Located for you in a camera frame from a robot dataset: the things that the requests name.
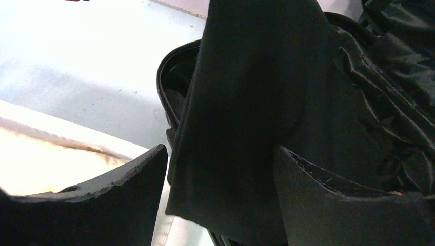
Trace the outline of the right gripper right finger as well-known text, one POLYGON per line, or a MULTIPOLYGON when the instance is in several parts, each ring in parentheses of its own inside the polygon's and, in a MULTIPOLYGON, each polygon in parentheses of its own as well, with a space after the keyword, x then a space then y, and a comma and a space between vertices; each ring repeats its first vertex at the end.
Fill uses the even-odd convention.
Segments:
POLYGON ((273 171, 290 245, 434 245, 434 196, 363 186, 282 146, 273 171))

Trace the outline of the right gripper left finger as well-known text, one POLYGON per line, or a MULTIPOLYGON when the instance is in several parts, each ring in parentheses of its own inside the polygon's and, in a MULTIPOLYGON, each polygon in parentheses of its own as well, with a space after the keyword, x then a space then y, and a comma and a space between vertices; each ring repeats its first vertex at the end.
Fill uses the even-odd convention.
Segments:
POLYGON ((157 145, 57 193, 1 192, 1 245, 151 245, 167 160, 157 145))

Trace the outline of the white perforated plastic basket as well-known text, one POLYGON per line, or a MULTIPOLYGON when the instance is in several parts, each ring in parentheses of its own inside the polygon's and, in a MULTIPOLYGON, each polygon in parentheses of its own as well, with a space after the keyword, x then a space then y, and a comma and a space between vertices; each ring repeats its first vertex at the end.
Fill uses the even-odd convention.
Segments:
POLYGON ((1 245, 212 245, 167 216, 167 149, 1 102, 1 245))

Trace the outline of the beige cloth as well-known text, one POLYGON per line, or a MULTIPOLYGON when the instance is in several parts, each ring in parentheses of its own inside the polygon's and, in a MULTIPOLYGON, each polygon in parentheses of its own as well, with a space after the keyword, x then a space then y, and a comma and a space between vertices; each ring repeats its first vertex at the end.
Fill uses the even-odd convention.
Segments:
POLYGON ((133 158, 113 148, 113 137, 83 127, 38 129, 1 119, 1 190, 25 196, 60 192, 133 158))

